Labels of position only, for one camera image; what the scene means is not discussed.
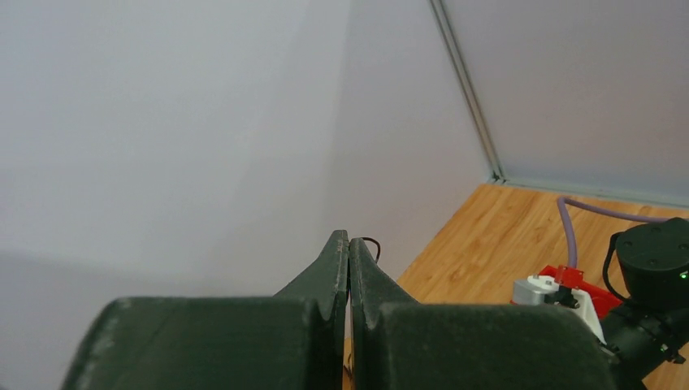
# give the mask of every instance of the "red plastic part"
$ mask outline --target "red plastic part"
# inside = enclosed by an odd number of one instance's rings
[[[539,272],[539,275],[552,276],[557,283],[565,287],[579,288],[587,292],[591,296],[593,307],[596,309],[596,314],[598,314],[599,319],[608,315],[611,309],[622,304],[622,301],[617,299],[609,291],[585,282],[583,280],[583,271],[576,268],[569,268],[567,266],[559,266],[558,268],[554,266],[545,266],[545,268]]]

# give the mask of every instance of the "white wall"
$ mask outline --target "white wall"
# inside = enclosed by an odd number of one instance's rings
[[[445,0],[505,174],[689,206],[687,0]]]
[[[397,277],[488,176],[430,7],[0,5],[0,384],[133,294],[272,294],[330,231]]]

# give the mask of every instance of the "black cable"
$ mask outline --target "black cable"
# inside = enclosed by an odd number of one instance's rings
[[[380,243],[370,237],[362,237],[362,240],[372,242],[375,244],[375,247],[378,248],[378,253],[375,254],[375,263],[378,264],[378,259],[380,258]]]
[[[610,236],[610,246],[608,247],[608,254],[605,255],[605,260],[603,261],[603,283],[605,283],[605,287],[612,293],[617,299],[620,301],[628,301],[629,298],[623,297],[615,288],[613,285],[610,283],[610,278],[608,277],[608,269],[610,268],[610,262],[613,260],[613,254],[615,253],[615,244],[618,242],[618,237],[622,234],[622,232],[617,232]]]

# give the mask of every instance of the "white plastic part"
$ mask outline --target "white plastic part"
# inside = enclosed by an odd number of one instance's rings
[[[547,275],[533,275],[526,278],[526,280],[543,290],[552,291],[553,293],[560,288],[560,284],[555,283],[555,278]]]
[[[601,343],[605,343],[605,337],[603,336],[603,328],[600,326],[600,321],[598,320],[598,314],[596,314],[596,308],[593,305],[593,300],[588,292],[572,288],[572,295],[579,303],[579,307],[574,310],[574,312],[588,325],[598,340]]]
[[[514,282],[512,302],[518,305],[540,305],[544,303],[546,294],[554,293],[559,288],[560,284],[555,283],[555,278],[552,276],[529,276],[526,280],[521,279]],[[605,344],[603,328],[600,326],[591,295],[576,288],[572,288],[572,295],[577,300],[578,307],[571,310],[588,325],[598,340]]]

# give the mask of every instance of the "wood grain surface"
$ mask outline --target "wood grain surface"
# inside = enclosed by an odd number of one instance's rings
[[[556,193],[481,185],[397,281],[424,303],[507,303],[512,283],[546,265],[567,261],[567,248]],[[619,201],[573,197],[628,214],[680,216],[671,210]],[[576,232],[579,269],[584,279],[603,287],[601,267],[610,235],[637,223],[569,208]],[[626,294],[617,259],[610,279]],[[689,348],[682,350],[689,355]],[[649,390],[689,388],[689,363],[664,363],[644,383]]]

